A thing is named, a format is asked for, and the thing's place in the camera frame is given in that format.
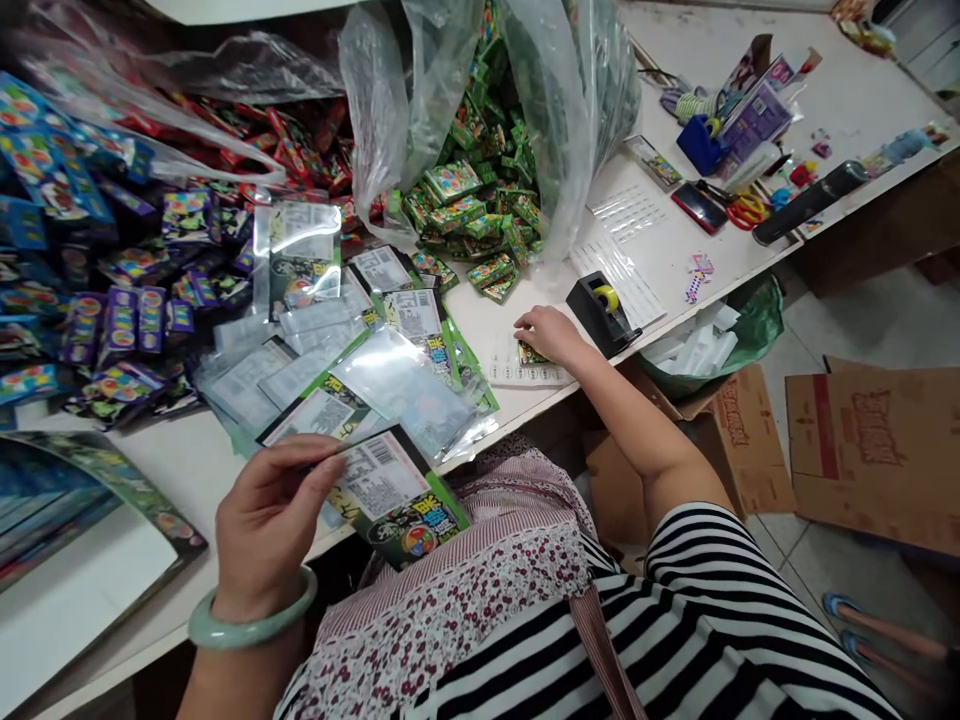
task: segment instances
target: jade bangle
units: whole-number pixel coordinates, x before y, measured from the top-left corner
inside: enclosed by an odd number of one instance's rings
[[[300,619],[317,596],[317,576],[313,570],[301,565],[300,576],[306,580],[307,589],[299,600],[276,615],[242,625],[220,622],[210,614],[213,599],[217,596],[217,589],[214,588],[190,616],[187,636],[194,645],[208,650],[238,650],[271,640]]]

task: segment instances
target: black and white striped shirt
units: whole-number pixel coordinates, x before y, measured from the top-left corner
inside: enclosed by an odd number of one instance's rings
[[[651,720],[898,717],[729,512],[706,503],[670,512],[643,579],[583,543],[614,648]],[[558,601],[495,630],[395,717],[610,713],[570,606]]]

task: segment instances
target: hand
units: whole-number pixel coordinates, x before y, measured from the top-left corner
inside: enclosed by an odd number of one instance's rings
[[[334,455],[339,448],[325,435],[293,435],[258,452],[241,471],[217,509],[215,618],[248,623],[299,599],[299,567],[317,532],[320,507],[343,474],[345,461]]]
[[[578,359],[589,355],[591,348],[580,337],[576,325],[553,306],[534,305],[533,310],[517,320],[513,334],[548,360],[568,370]]]

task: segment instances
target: slipper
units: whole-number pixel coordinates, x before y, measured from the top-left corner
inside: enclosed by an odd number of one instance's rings
[[[873,647],[870,645],[870,641],[867,640],[863,635],[857,635],[855,632],[850,630],[844,630],[840,633],[840,645],[843,646],[843,649],[846,650],[854,659],[859,660],[860,662],[865,662],[867,665],[873,665],[873,660],[870,660],[865,655],[862,655],[859,650],[857,650],[857,645],[866,645],[867,647]]]
[[[827,613],[827,615],[829,615],[830,617],[835,617],[838,620],[845,621],[845,618],[842,615],[840,615],[841,605],[846,605],[852,610],[856,610],[857,612],[860,612],[860,613],[863,612],[863,610],[861,610],[860,607],[853,600],[848,598],[846,595],[837,595],[836,593],[830,593],[830,592],[824,593],[823,598],[821,598],[820,600],[820,604],[823,605],[823,609]]]

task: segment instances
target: blue pen holder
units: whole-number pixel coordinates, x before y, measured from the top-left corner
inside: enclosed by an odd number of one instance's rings
[[[706,115],[694,115],[677,138],[677,145],[703,176],[713,175],[727,154],[723,143],[710,137],[706,122]]]

